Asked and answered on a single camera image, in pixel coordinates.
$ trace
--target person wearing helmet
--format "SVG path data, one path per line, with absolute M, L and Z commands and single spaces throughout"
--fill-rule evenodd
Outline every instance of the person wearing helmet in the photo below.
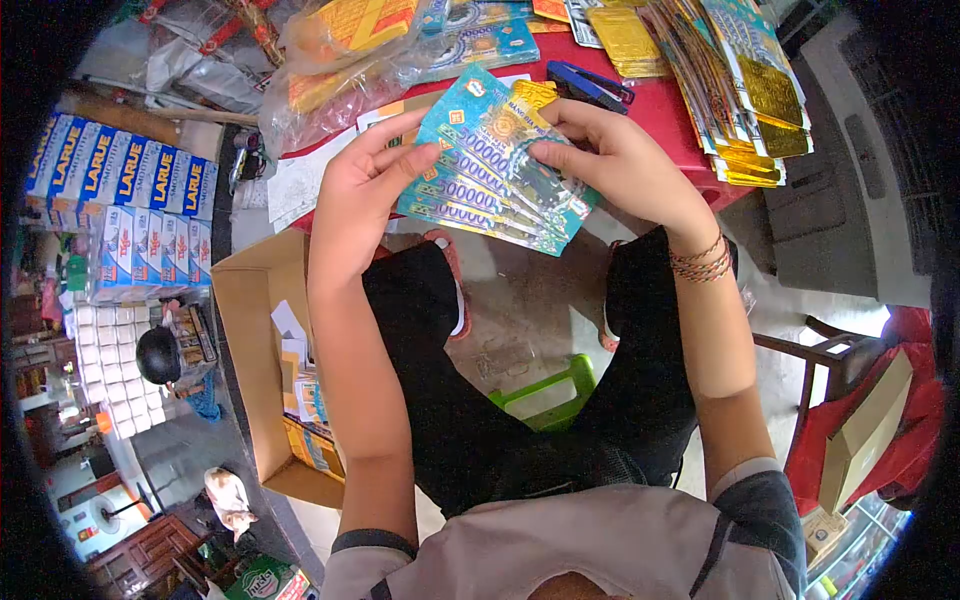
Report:
M 596 390 L 568 432 L 535 433 L 445 354 L 458 313 L 440 248 L 372 263 L 397 195 L 440 154 L 385 149 L 424 114 L 360 134 L 317 202 L 307 293 L 348 473 L 322 598 L 800 597 L 803 531 L 734 259 L 700 194 L 628 118 L 563 99 L 540 110 L 594 152 L 537 142 L 533 158 L 660 227 L 612 250 L 619 341 Z M 669 487 L 697 424 L 706 501 Z M 415 483 L 447 518 L 422 544 Z

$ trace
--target cat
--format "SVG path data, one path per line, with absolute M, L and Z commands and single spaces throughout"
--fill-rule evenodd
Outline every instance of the cat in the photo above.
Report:
M 225 468 L 209 468 L 204 473 L 206 495 L 224 527 L 233 532 L 233 543 L 247 533 L 250 524 L 260 520 L 250 512 L 247 489 L 239 477 Z

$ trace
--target gray shirt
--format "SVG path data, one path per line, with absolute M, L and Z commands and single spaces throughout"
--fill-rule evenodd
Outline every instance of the gray shirt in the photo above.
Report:
M 704 502 L 618 484 L 482 504 L 449 520 L 419 552 L 382 530 L 333 543 L 322 600 L 526 600 L 568 571 L 635 598 L 797 598 L 804 536 L 774 459 L 724 475 Z

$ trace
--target hand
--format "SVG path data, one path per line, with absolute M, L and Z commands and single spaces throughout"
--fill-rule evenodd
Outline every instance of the hand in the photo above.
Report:
M 589 142 L 596 154 L 537 142 L 530 147 L 530 156 L 585 181 L 608 201 L 664 225 L 673 235 L 716 238 L 716 224 L 703 197 L 657 142 L 628 117 L 563 98 L 539 113 L 567 138 Z
M 367 270 L 396 197 L 440 157 L 437 144 L 384 149 L 428 110 L 377 123 L 327 163 L 310 237 L 311 293 L 339 289 Z

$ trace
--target forearm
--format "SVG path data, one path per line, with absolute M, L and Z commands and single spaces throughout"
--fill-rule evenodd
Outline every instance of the forearm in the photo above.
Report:
M 394 366 L 360 277 L 309 290 L 314 357 L 337 445 L 351 461 L 412 461 L 410 422 Z
M 670 249 L 690 256 L 710 248 L 720 234 L 706 204 L 681 228 L 668 229 Z M 710 262 L 722 255 L 723 245 Z M 733 269 L 714 281 L 692 282 L 674 276 L 684 361 L 695 396 L 732 396 L 756 384 L 753 336 L 736 287 Z

